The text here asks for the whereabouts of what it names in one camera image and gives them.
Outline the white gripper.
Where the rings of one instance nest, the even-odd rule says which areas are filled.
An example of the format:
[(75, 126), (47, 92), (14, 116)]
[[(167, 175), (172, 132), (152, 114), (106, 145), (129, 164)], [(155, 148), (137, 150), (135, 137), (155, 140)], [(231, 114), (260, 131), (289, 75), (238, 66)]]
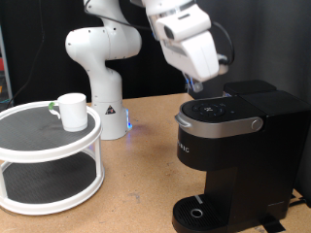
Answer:
[(211, 20), (203, 11), (182, 11), (155, 21), (157, 39), (168, 64), (185, 73), (194, 92), (218, 75), (220, 65), (209, 31)]

